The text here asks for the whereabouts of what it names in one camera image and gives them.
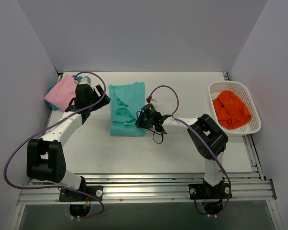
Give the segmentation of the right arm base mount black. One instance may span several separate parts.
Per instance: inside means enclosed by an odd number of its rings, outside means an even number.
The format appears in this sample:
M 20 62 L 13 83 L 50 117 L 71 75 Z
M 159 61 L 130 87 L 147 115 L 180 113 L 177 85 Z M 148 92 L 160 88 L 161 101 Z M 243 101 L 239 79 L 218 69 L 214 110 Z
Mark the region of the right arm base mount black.
M 209 184 L 189 184 L 189 196 L 192 200 L 231 199 L 229 184 L 224 183 L 214 187 Z

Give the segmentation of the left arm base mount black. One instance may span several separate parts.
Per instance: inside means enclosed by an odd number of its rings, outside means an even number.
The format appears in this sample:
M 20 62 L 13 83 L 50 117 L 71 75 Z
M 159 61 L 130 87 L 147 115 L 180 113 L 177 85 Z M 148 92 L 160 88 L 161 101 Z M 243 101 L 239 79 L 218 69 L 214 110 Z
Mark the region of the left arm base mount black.
M 59 194 L 59 202 L 84 202 L 102 201 L 104 187 L 100 185 L 88 186 L 84 192 L 74 192 L 67 189 L 61 189 Z

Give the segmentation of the teal t-shirt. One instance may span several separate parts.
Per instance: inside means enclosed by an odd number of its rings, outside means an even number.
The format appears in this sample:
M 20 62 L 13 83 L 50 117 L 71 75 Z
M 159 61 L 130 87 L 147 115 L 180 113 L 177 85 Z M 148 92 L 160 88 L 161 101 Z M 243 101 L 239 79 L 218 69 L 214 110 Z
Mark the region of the teal t-shirt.
M 136 126 L 137 112 L 145 105 L 145 83 L 109 85 L 111 136 L 143 137 L 146 130 Z

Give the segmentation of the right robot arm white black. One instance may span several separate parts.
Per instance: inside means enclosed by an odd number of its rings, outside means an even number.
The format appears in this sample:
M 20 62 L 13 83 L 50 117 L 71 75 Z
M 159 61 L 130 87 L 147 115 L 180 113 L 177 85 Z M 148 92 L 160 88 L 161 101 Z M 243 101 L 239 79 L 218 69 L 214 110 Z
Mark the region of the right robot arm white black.
M 190 137 L 198 153 L 204 158 L 204 194 L 213 198 L 220 193 L 219 184 L 226 173 L 222 160 L 229 138 L 209 115 L 176 118 L 162 115 L 150 103 L 137 112 L 136 126 L 161 136 L 179 134 Z

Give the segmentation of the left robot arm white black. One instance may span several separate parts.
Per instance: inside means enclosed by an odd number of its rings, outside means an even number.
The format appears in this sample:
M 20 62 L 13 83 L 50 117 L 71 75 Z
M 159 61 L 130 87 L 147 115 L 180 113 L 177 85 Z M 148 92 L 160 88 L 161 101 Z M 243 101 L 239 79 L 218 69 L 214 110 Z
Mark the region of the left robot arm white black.
M 72 134 L 82 126 L 92 111 L 110 103 L 103 88 L 92 88 L 87 83 L 76 86 L 75 97 L 64 111 L 60 124 L 39 139 L 27 144 L 27 176 L 40 181 L 50 181 L 70 188 L 70 196 L 82 201 L 87 195 L 85 179 L 67 170 L 63 147 Z

